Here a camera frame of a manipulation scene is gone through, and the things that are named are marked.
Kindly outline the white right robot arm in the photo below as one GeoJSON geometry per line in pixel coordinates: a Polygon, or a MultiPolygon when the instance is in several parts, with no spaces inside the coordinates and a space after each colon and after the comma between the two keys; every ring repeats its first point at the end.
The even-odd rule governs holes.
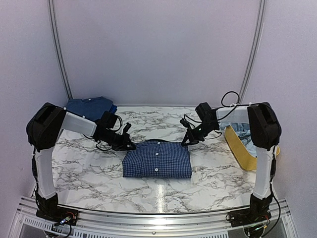
{"type": "Polygon", "coordinates": [[[250,197],[250,208],[245,217],[256,222],[268,210],[273,200],[271,182],[275,175],[276,149],[282,133],[277,116],[268,102],[234,104],[212,109],[208,103],[201,103],[195,109],[200,117],[200,124],[191,128],[190,123],[182,118],[180,123],[187,129],[181,144],[195,145],[219,129],[221,123],[246,123],[250,127],[251,140],[256,147],[257,171],[256,183],[250,197]]]}

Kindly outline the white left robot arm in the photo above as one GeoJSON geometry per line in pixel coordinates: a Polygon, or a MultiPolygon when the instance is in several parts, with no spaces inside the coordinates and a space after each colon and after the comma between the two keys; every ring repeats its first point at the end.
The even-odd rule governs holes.
{"type": "Polygon", "coordinates": [[[76,132],[107,143],[114,151],[136,148],[131,141],[127,123],[121,134],[113,129],[118,116],[104,112],[96,121],[79,116],[67,109],[45,103],[26,126],[28,142],[33,146],[32,173],[36,181],[36,203],[39,211],[57,221],[65,213],[58,205],[58,195],[53,183],[52,157],[55,145],[63,130],[76,132]]]}

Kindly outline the blue plaid button shirt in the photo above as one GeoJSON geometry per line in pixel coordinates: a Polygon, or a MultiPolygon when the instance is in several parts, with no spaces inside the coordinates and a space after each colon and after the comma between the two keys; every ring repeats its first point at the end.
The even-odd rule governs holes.
{"type": "Polygon", "coordinates": [[[187,146],[152,139],[136,143],[127,151],[122,170],[125,178],[190,179],[192,166],[187,146]]]}

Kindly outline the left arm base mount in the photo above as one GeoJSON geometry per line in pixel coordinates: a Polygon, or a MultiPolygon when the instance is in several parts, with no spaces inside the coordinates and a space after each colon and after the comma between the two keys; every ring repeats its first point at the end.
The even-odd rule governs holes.
{"type": "Polygon", "coordinates": [[[78,220],[79,211],[75,209],[58,207],[57,210],[54,211],[53,215],[48,215],[41,210],[37,210],[36,216],[39,218],[43,218],[58,225],[71,225],[75,226],[78,220]]]}

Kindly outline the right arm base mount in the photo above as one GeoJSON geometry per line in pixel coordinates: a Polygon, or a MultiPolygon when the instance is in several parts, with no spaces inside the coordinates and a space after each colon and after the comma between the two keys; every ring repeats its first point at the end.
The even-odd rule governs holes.
{"type": "Polygon", "coordinates": [[[226,220],[231,224],[232,227],[267,221],[270,218],[270,210],[264,210],[262,212],[252,212],[250,208],[230,211],[226,215],[226,220]]]}

